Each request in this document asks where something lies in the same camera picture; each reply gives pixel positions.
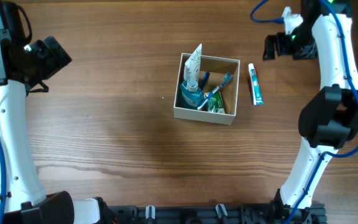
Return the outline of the teal toothpaste tube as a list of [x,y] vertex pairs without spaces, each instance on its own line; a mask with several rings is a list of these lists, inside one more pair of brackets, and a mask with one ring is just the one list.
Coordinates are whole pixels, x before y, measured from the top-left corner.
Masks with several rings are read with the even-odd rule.
[[248,64],[248,71],[250,75],[250,85],[252,90],[252,102],[253,105],[264,104],[264,99],[259,85],[259,79],[253,63]]

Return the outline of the blue white toothbrush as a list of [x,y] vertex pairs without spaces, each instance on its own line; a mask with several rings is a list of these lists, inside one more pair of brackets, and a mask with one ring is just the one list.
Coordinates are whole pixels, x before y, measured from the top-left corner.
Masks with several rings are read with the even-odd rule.
[[198,105],[197,110],[201,110],[204,105],[213,97],[213,95],[218,92],[220,89],[224,88],[233,78],[233,75],[230,73],[226,73],[225,76],[223,76],[223,83],[215,87],[207,97],[204,98],[204,100]]

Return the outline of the blue disposable razor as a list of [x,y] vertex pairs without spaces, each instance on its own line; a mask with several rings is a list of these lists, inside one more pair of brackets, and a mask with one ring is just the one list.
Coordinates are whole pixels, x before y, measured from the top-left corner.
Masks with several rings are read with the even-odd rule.
[[203,90],[206,83],[208,82],[208,79],[209,79],[209,76],[210,76],[210,73],[209,72],[206,72],[203,79],[202,79],[202,82],[201,82],[201,85],[200,85],[200,89]]

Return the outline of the white cardboard box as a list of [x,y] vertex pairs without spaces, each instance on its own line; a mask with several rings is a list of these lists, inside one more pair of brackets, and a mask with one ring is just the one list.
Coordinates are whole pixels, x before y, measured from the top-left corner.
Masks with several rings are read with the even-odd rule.
[[229,83],[219,90],[223,98],[223,107],[225,111],[224,114],[219,114],[210,113],[205,110],[192,110],[185,108],[182,105],[180,84],[183,81],[185,62],[190,56],[191,55],[187,53],[181,54],[177,88],[173,105],[173,117],[230,125],[236,117],[241,61],[231,58],[213,57],[207,55],[201,56],[199,78],[202,79],[206,72],[210,73],[209,79],[204,86],[204,91],[212,91],[216,86],[220,85],[223,82],[225,74],[230,73],[233,75]]

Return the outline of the green white soap box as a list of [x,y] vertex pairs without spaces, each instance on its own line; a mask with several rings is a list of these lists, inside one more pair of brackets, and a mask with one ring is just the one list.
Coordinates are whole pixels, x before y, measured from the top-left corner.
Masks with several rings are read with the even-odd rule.
[[209,113],[225,114],[223,99],[219,91],[206,102],[206,110]]

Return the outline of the white floral lotion tube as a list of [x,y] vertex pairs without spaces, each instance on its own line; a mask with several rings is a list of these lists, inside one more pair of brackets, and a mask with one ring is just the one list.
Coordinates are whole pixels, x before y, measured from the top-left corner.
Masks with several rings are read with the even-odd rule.
[[200,74],[202,48],[203,44],[199,44],[199,46],[197,46],[195,51],[185,62],[185,69],[183,74],[183,78],[185,80],[189,80],[191,78],[198,80]]

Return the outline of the blue mouthwash bottle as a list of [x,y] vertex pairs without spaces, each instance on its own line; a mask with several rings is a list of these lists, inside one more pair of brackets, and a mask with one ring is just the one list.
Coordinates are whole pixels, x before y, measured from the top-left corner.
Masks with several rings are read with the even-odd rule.
[[181,103],[184,107],[197,110],[204,100],[204,93],[198,86],[197,78],[184,80],[180,85]]

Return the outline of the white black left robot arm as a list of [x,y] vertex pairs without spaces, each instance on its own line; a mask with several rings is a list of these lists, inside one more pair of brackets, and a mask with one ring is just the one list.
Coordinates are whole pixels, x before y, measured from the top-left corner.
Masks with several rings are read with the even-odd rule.
[[0,1],[0,223],[101,223],[103,204],[47,194],[37,174],[25,98],[48,92],[45,80],[71,62],[54,37],[32,40],[23,8]]

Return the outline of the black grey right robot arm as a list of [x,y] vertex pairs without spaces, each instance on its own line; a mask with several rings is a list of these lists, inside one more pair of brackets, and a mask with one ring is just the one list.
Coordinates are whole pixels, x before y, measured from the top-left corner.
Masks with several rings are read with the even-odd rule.
[[304,210],[328,164],[358,152],[358,71],[352,46],[350,1],[304,0],[301,12],[286,8],[278,22],[285,31],[265,39],[264,60],[291,55],[316,59],[320,90],[301,110],[300,151],[279,199],[284,207]]

